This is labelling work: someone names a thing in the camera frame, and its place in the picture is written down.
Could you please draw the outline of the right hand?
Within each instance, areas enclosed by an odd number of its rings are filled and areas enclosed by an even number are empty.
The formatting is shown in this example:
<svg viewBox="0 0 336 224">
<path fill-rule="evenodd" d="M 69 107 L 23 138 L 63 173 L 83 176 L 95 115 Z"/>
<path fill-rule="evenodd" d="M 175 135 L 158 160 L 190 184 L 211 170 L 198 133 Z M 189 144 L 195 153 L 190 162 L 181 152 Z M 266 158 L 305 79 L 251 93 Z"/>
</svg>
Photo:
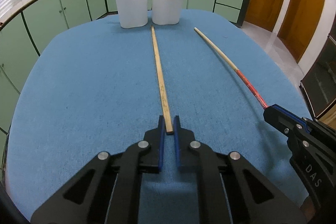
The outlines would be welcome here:
<svg viewBox="0 0 336 224">
<path fill-rule="evenodd" d="M 307 222 L 311 221 L 311 219 L 315 216 L 316 210 L 313 204 L 313 200 L 310 196 L 307 196 L 307 198 L 304 200 L 300 210 L 303 212 Z"/>
</svg>

